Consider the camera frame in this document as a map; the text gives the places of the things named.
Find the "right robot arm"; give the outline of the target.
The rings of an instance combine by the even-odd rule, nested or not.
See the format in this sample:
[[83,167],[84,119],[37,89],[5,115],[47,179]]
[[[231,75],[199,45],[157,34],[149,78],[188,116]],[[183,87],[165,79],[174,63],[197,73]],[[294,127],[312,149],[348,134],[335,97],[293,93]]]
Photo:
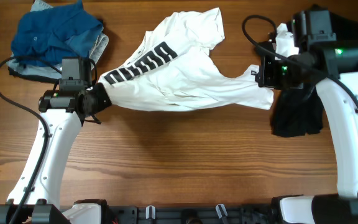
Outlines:
[[313,6],[255,48],[256,82],[281,92],[273,133],[318,133],[326,116],[337,165],[336,194],[275,197],[270,223],[358,223],[358,23]]

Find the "white Puma t-shirt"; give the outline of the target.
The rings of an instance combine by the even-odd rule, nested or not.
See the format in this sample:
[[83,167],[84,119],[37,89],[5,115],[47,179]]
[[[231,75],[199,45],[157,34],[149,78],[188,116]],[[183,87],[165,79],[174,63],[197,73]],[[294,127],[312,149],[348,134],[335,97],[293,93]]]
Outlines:
[[228,78],[211,60],[210,51],[224,38],[220,8],[174,12],[98,81],[112,104],[132,110],[193,111],[230,104],[269,110],[273,91],[256,83],[259,66]]

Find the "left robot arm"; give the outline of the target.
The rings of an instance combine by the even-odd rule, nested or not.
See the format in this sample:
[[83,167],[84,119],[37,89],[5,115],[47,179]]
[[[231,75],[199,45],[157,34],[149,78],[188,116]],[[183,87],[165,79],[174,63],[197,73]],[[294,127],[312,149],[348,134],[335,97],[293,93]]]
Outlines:
[[105,200],[80,200],[60,210],[60,186],[70,149],[87,117],[109,106],[102,84],[96,82],[93,60],[64,58],[61,79],[39,100],[31,114],[39,126],[25,168],[7,201],[0,204],[0,223],[111,223]]

